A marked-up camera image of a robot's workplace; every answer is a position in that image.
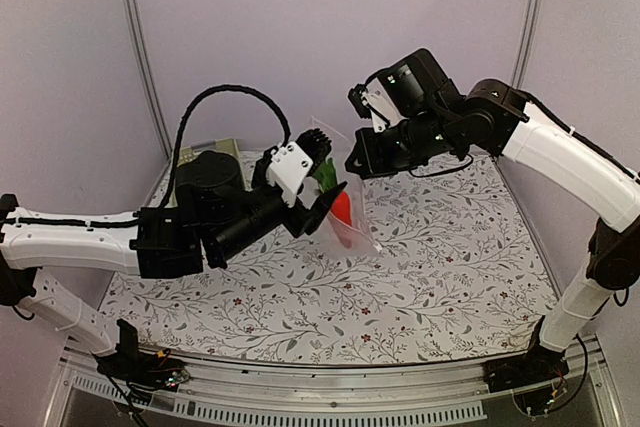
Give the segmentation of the toy carrot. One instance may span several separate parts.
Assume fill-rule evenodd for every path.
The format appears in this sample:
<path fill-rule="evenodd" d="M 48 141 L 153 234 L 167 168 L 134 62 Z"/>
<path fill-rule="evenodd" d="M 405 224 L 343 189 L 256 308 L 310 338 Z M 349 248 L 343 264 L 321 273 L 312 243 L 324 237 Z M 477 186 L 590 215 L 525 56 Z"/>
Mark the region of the toy carrot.
<path fill-rule="evenodd" d="M 350 249 L 353 241 L 350 235 L 352 227 L 351 200 L 346 192 L 341 192 L 330 209 L 329 221 L 340 244 Z"/>

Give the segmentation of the clear zip top bag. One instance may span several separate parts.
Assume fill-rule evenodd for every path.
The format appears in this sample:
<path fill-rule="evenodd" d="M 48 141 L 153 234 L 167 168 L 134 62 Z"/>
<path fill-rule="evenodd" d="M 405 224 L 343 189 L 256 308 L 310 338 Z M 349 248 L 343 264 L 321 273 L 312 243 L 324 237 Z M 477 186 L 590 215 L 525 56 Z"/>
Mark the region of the clear zip top bag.
<path fill-rule="evenodd" d="M 311 118 L 311 126 L 319 128 L 330 138 L 331 153 L 326 161 L 334 167 L 337 184 L 346 182 L 330 213 L 313 234 L 314 241 L 322 253 L 334 259 L 379 255 L 382 247 L 374 239 L 365 214 L 364 183 L 344 167 L 354 147 L 353 142 L 315 117 Z"/>

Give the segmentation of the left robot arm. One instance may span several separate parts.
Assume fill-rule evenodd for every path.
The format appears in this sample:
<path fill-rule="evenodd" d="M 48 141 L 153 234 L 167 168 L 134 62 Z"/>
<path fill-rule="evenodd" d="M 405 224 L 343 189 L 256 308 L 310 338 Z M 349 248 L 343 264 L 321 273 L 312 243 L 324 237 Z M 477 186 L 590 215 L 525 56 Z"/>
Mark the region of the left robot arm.
<path fill-rule="evenodd" d="M 101 374 L 147 389 L 174 389 L 189 375 L 168 349 L 141 351 L 137 329 L 109 321 L 63 287 L 57 266 L 92 268 L 174 279 L 225 268 L 242 250 L 277 227 L 294 237 L 314 233 L 343 192 L 336 185 L 311 206 L 299 198 L 318 168 L 296 145 L 261 158 L 251 186 L 239 162 L 215 151 L 200 153 L 172 174 L 171 208 L 144 207 L 104 217 L 69 219 L 32 212 L 12 194 L 1 198 L 1 302 L 25 319 L 40 317 L 95 358 Z"/>

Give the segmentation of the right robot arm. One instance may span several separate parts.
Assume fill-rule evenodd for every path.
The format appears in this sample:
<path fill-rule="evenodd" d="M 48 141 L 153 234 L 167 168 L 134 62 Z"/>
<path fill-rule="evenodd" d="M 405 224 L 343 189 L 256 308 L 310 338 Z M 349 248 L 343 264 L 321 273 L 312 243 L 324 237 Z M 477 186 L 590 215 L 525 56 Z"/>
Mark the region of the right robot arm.
<path fill-rule="evenodd" d="M 368 126 L 345 167 L 363 179 L 391 177 L 472 147 L 525 166 L 597 214 L 588 259 L 519 355 L 485 363 L 494 390 L 565 374 L 565 352 L 616 293 L 639 278 L 639 176 L 562 122 L 535 96 L 496 79 L 461 93 L 435 57 L 419 49 L 353 87 Z"/>

